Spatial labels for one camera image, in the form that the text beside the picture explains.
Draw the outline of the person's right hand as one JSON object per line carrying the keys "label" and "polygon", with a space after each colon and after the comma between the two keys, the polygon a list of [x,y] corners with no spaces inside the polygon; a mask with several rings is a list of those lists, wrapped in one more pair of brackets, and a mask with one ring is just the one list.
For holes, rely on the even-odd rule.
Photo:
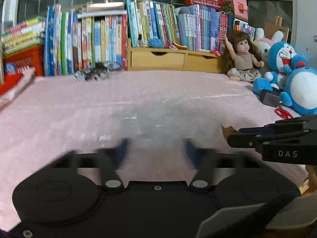
{"label": "person's right hand", "polygon": [[316,166],[306,165],[305,168],[308,172],[308,178],[304,183],[305,192],[303,195],[308,195],[317,190]]}

